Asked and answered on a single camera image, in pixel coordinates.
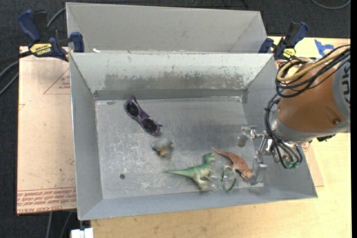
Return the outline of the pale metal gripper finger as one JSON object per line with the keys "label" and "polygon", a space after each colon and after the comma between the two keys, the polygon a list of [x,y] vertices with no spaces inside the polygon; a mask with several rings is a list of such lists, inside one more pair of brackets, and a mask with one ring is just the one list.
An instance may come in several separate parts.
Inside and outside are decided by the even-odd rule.
{"label": "pale metal gripper finger", "polygon": [[258,133],[258,127],[256,125],[245,126],[241,128],[240,136],[237,138],[237,144],[239,147],[244,147],[248,140],[263,139],[265,132]]}
{"label": "pale metal gripper finger", "polygon": [[252,176],[248,179],[248,183],[251,186],[263,183],[267,167],[268,166],[264,163],[263,158],[255,157],[252,166]]}

